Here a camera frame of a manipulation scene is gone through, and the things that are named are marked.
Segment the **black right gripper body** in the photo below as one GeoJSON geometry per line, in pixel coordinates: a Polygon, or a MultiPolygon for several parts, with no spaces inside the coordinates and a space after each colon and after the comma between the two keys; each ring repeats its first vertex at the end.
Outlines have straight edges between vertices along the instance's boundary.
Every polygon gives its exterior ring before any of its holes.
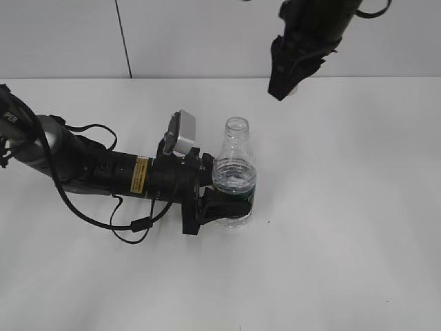
{"type": "Polygon", "coordinates": [[[315,74],[340,43],[340,22],[323,20],[286,26],[271,45],[271,76],[307,78],[315,74]]]}

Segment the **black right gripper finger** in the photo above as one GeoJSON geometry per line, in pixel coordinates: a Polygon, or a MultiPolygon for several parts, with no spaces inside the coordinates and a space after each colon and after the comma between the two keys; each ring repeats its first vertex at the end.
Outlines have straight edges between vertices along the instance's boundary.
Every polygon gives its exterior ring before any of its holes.
{"type": "Polygon", "coordinates": [[[282,63],[272,63],[268,93],[282,101],[305,78],[309,70],[304,65],[289,66],[282,63]]]}

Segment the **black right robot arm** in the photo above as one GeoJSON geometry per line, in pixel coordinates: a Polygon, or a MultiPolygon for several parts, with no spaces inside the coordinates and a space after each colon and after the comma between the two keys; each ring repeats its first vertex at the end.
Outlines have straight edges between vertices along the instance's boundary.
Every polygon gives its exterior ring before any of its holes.
{"type": "Polygon", "coordinates": [[[360,1],[284,1],[283,33],[272,42],[268,93],[279,101],[336,51],[360,1]]]}

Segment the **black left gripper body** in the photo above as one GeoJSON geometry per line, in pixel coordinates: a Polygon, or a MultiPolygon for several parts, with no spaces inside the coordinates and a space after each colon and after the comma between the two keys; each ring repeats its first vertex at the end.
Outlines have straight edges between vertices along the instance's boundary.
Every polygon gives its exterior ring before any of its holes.
{"type": "Polygon", "coordinates": [[[193,147],[184,157],[163,154],[161,139],[156,158],[148,166],[148,197],[166,203],[181,205],[183,234],[197,235],[200,229],[199,170],[201,157],[199,148],[193,147]]]}

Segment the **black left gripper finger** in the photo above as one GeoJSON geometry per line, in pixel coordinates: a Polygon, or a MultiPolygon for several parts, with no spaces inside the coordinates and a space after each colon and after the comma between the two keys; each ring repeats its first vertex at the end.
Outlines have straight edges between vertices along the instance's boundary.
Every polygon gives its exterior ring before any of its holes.
{"type": "Polygon", "coordinates": [[[206,188],[201,197],[198,216],[200,225],[220,219],[242,219],[252,212],[254,189],[242,194],[227,194],[213,188],[206,188]]]}
{"type": "Polygon", "coordinates": [[[213,184],[212,174],[214,167],[214,157],[208,153],[204,153],[201,157],[199,170],[199,183],[201,187],[211,186],[213,184]]]}

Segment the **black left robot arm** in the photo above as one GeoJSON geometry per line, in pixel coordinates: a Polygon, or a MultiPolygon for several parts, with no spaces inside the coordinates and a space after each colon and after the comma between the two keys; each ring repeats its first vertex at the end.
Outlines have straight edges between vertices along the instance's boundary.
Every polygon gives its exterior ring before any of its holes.
{"type": "Polygon", "coordinates": [[[16,159],[49,176],[67,207],[71,193],[177,203],[190,235],[206,223],[251,212],[251,194],[238,197],[213,186],[214,159],[194,146],[196,120],[186,111],[172,115],[153,158],[118,152],[83,133],[61,117],[33,113],[1,86],[1,166],[16,159]]]}

